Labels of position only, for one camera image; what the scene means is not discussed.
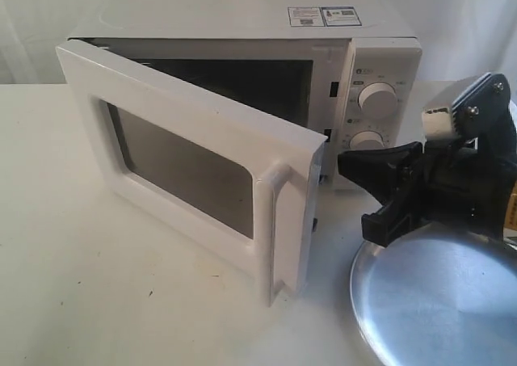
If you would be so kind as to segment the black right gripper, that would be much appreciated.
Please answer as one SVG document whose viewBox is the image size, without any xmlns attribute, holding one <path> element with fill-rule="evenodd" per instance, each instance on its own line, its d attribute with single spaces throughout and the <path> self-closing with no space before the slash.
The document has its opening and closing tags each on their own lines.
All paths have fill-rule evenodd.
<svg viewBox="0 0 517 366">
<path fill-rule="evenodd" d="M 425 147 L 349 150 L 338 173 L 381 205 L 361 219 L 362 237 L 387 247 L 431 223 L 503 238 L 509 203 L 509 157 L 480 150 Z"/>
</svg>

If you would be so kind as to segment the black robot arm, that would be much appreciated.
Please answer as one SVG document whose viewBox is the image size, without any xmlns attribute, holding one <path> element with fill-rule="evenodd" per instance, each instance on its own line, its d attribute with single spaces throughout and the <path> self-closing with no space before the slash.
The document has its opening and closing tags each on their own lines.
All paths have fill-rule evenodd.
<svg viewBox="0 0 517 366">
<path fill-rule="evenodd" d="M 457 81 L 422 111 L 425 141 L 338 156 L 341 176 L 381 205 L 364 240 L 387 247 L 432 221 L 501 241 L 516 228 L 516 127 L 504 74 Z"/>
</svg>

